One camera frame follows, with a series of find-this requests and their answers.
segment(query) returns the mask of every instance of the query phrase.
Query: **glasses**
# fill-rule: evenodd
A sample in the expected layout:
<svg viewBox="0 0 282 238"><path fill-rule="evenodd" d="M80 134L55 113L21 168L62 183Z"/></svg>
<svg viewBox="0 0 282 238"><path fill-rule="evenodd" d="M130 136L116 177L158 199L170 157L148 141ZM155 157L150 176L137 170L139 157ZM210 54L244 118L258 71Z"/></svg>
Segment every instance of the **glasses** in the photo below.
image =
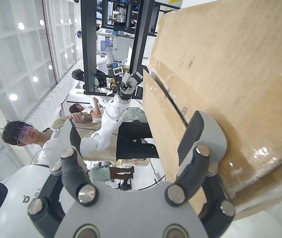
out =
<svg viewBox="0 0 282 238"><path fill-rule="evenodd" d="M29 130L30 130L30 126L28 126L28 125L24 125L23 127L22 127L22 133L18 136L18 139L17 139L17 144L20 144L20 143L22 143L22 141L23 141L23 139L25 139L25 132L28 132Z"/></svg>

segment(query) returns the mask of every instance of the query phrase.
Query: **silver bolt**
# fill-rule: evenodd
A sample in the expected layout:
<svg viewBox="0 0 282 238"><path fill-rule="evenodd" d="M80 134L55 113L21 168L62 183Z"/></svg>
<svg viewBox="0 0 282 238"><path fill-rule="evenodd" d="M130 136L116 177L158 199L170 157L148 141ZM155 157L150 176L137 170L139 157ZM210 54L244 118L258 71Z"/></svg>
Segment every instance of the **silver bolt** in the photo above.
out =
<svg viewBox="0 0 282 238"><path fill-rule="evenodd" d="M163 238L189 238L189 235L182 226L172 224L165 229Z"/></svg>
<svg viewBox="0 0 282 238"><path fill-rule="evenodd" d="M167 189L167 196L175 204L181 204L185 200L183 189L176 184L171 185Z"/></svg>
<svg viewBox="0 0 282 238"><path fill-rule="evenodd" d="M81 227L79 230L77 230L74 238L100 238L100 233L98 229L91 225L87 224Z"/></svg>
<svg viewBox="0 0 282 238"><path fill-rule="evenodd" d="M52 173L58 172L59 170L61 170L61 165L62 165L62 163L61 163L60 160L58 160L57 162L53 163L53 165L50 166L50 172L52 172Z"/></svg>
<svg viewBox="0 0 282 238"><path fill-rule="evenodd" d="M78 200L83 203L90 203L96 196L96 189L91 184L83 186L78 193Z"/></svg>
<svg viewBox="0 0 282 238"><path fill-rule="evenodd" d="M220 204L220 209L223 212L224 215L232 217L235 215L235 207L232 205L231 202L227 200L223 200Z"/></svg>
<svg viewBox="0 0 282 238"><path fill-rule="evenodd" d="M62 151L62 158L68 158L71 157L74 154L74 149L71 147L68 147Z"/></svg>
<svg viewBox="0 0 282 238"><path fill-rule="evenodd" d="M196 147L196 152L201 156L209 156L209 149L205 145L199 145Z"/></svg>
<svg viewBox="0 0 282 238"><path fill-rule="evenodd" d="M40 198L34 199L28 207L28 213L30 215L38 214L43 208L43 202Z"/></svg>
<svg viewBox="0 0 282 238"><path fill-rule="evenodd" d="M186 236L181 230L171 229L167 233L166 238L186 238Z"/></svg>
<svg viewBox="0 0 282 238"><path fill-rule="evenodd" d="M216 173L217 172L217 167L216 167L216 165L214 165L213 163L209 163L209 166L208 166L208 172L210 173L210 174L214 174L214 173Z"/></svg>

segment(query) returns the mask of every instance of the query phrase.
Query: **cardboard box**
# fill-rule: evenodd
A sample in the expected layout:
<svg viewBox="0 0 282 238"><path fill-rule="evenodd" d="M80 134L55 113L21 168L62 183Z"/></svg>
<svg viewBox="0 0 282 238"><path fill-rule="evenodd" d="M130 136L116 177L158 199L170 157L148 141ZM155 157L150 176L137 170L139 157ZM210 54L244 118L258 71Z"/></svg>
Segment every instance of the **cardboard box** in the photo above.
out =
<svg viewBox="0 0 282 238"><path fill-rule="evenodd" d="M147 65L143 106L167 180L175 180L185 128L161 86L187 121L201 110L223 129L218 175L238 213L282 197L282 0L167 13ZM191 204L199 208L200 199Z"/></svg>

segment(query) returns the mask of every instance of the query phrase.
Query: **beige shirt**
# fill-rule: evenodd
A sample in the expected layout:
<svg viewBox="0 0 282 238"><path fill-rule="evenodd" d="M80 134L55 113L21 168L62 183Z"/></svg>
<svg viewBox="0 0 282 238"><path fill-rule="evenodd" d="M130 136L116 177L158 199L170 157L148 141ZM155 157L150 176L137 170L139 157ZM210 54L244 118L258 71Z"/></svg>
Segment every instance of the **beige shirt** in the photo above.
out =
<svg viewBox="0 0 282 238"><path fill-rule="evenodd" d="M52 125L52 128L54 129L61 129L63 127L64 122L69 118L69 116L64 116L61 117L57 120ZM77 131L80 135L81 138L86 137L89 135L90 132L95 132L98 129L100 129L100 123L97 122L89 122L89 121L83 121L83 123L76 123L75 124ZM89 153L86 153L83 155L84 160L89 160L89 161L116 161L116 148L117 148L117 135L118 130L114 130L114 134L110 138L110 145L102 151L92 151Z"/></svg>

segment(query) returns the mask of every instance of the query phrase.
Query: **black hair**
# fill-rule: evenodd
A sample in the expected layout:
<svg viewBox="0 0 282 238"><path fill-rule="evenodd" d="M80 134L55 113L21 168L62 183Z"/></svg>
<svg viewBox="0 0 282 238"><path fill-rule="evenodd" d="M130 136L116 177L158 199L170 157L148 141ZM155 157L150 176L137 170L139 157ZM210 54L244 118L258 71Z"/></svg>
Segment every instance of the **black hair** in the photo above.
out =
<svg viewBox="0 0 282 238"><path fill-rule="evenodd" d="M70 106L70 108L69 108L69 112L70 112L71 114L81 112L81 111L78 109L78 107L77 107L78 105L79 105L78 103L72 104L72 105Z"/></svg>
<svg viewBox="0 0 282 238"><path fill-rule="evenodd" d="M20 120L7 121L7 124L3 128L2 132L3 141L7 144L18 145L17 139L22 131L23 126L25 125L31 126Z"/></svg>

